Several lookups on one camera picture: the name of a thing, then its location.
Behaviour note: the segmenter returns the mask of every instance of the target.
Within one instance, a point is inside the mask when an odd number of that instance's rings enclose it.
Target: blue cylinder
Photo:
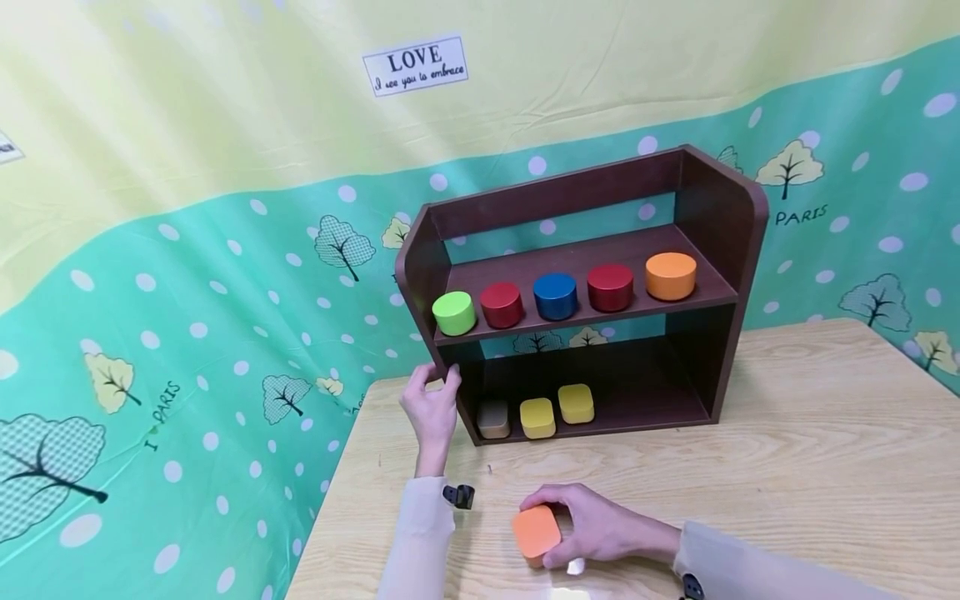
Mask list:
[[[537,312],[547,321],[569,319],[577,312],[577,282],[566,273],[550,273],[534,282]]]

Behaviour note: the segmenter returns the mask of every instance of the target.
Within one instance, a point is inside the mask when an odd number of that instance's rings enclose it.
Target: sign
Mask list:
[[[458,36],[371,54],[363,62],[377,98],[469,79]]]

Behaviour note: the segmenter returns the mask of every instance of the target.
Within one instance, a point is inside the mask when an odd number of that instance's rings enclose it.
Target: yellow block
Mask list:
[[[523,434],[531,440],[549,438],[557,433],[553,419],[553,402],[548,398],[532,398],[520,403],[520,424]]]
[[[589,423],[593,420],[593,394],[583,383],[564,385],[557,391],[560,399],[560,414],[571,425]]]

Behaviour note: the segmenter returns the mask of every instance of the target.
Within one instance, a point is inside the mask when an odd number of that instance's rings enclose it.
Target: left hand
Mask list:
[[[420,445],[416,477],[439,477],[444,474],[446,454],[457,426],[460,369],[456,365],[451,367],[444,386],[440,390],[427,392],[427,383],[436,379],[439,377],[434,365],[420,365],[410,375],[400,397],[400,406],[413,425]]]

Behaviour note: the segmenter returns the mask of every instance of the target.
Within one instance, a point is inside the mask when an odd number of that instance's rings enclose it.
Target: hand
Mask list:
[[[439,379],[434,365],[420,365],[407,382],[400,406],[414,426],[420,454],[415,477],[440,477],[446,467],[446,454],[457,426],[457,389],[460,369],[456,365],[446,374],[440,390],[426,391],[426,384]]]
[[[523,500],[520,510],[539,504],[563,504],[573,520],[573,533],[543,556],[547,568],[577,558],[615,561],[628,556],[672,564],[680,551],[679,529],[614,504],[583,484],[543,486]]]

